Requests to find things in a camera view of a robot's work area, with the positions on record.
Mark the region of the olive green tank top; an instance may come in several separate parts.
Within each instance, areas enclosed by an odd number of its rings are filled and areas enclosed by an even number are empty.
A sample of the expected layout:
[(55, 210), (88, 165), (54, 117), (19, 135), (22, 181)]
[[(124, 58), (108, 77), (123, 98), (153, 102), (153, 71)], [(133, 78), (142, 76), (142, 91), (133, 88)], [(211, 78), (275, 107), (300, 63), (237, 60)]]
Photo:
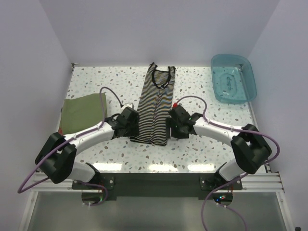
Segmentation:
[(106, 113), (104, 93), (65, 99), (61, 109), (59, 129), (62, 129), (62, 135), (80, 132), (101, 123)]

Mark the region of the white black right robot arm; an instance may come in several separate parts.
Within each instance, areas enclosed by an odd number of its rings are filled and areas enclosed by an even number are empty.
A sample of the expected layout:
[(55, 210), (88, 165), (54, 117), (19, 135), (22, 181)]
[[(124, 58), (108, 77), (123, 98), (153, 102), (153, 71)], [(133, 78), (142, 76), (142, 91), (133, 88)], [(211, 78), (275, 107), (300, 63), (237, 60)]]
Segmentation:
[(215, 139), (232, 148), (234, 158), (216, 170), (207, 180), (212, 188), (226, 189), (231, 181), (242, 174), (255, 174), (269, 158), (272, 150), (258, 129), (247, 124), (244, 127), (215, 123), (203, 114), (190, 115), (182, 106), (169, 111), (171, 136), (187, 139), (190, 135)]

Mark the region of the black white striped tank top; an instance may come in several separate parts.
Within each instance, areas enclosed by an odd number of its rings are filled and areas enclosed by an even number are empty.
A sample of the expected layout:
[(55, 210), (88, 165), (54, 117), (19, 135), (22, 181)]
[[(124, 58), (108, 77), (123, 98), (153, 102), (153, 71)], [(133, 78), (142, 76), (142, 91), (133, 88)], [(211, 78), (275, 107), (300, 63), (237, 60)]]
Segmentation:
[(139, 134), (130, 137), (130, 141), (158, 146), (167, 144), (166, 119), (172, 107), (175, 76), (173, 66), (162, 71), (155, 63), (149, 65), (137, 107)]

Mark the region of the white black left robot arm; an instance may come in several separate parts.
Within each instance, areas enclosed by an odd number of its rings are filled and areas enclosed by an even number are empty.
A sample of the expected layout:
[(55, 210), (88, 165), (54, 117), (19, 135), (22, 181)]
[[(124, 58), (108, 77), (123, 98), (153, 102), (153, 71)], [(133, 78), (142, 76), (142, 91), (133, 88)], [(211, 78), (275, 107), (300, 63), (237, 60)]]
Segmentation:
[(136, 135), (138, 122), (138, 112), (132, 103), (127, 103), (116, 118), (108, 117), (104, 123), (80, 133), (61, 135), (55, 132), (47, 139), (35, 164), (55, 184), (70, 179), (82, 181), (89, 189), (94, 189), (100, 183), (99, 171), (92, 164), (78, 162), (76, 156), (98, 143)]

